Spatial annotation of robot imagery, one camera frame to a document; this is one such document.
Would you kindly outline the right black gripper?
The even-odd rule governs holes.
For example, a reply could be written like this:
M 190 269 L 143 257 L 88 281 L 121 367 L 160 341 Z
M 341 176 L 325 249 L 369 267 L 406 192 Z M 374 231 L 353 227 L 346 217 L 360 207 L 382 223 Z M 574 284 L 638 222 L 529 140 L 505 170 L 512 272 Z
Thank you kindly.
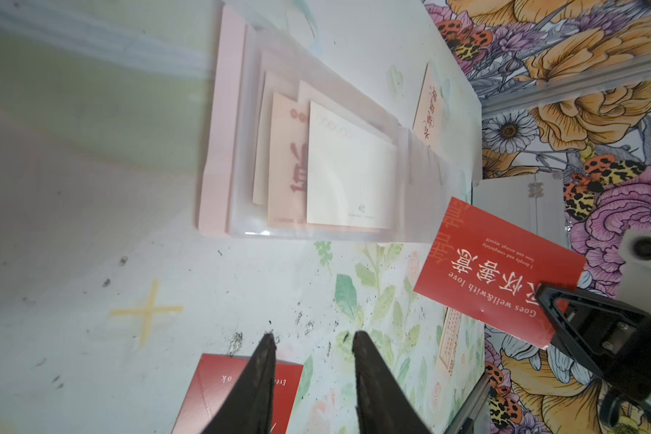
M 614 428 L 623 403 L 651 422 L 651 314 L 585 290 L 541 284 L 535 299 L 554 328 L 552 345 L 604 379 L 599 419 Z

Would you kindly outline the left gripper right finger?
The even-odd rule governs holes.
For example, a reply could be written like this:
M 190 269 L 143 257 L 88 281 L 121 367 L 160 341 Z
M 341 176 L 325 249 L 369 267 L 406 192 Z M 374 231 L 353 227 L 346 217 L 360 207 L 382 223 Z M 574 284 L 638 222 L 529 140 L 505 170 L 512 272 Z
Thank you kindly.
M 430 433 L 367 332 L 354 334 L 352 350 L 356 361 L 359 432 Z

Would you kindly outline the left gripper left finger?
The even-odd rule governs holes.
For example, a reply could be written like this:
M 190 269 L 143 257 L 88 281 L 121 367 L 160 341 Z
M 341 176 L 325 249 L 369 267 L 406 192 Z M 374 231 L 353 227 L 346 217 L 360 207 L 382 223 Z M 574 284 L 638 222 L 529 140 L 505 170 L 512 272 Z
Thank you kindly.
M 276 349 L 273 334 L 265 334 L 224 404 L 202 434 L 271 432 Z

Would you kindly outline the red landscape greeting card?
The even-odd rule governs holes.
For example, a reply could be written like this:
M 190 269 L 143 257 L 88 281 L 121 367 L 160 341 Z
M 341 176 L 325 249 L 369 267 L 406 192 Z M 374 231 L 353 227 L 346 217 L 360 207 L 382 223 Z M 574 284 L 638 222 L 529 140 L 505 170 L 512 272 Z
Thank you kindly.
M 454 198 L 414 286 L 416 293 L 540 349 L 554 328 L 535 292 L 576 289 L 586 259 Z

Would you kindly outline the cream card with red characters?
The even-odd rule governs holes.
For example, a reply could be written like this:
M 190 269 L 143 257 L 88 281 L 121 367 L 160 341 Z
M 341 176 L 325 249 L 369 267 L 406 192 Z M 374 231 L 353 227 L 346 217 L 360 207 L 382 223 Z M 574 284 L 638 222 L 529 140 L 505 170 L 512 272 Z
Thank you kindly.
M 276 93 L 269 137 L 268 224 L 307 222 L 309 107 Z

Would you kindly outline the pink photo album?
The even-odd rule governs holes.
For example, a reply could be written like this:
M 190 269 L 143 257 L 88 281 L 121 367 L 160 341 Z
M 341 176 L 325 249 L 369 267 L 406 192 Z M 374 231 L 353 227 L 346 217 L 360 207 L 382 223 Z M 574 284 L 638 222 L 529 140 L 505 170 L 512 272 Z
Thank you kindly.
M 286 38 L 222 11 L 197 227 L 206 237 L 430 242 L 477 163 L 479 117 L 441 87 L 441 142 L 412 129 Z M 307 222 L 268 224 L 273 96 L 309 107 Z

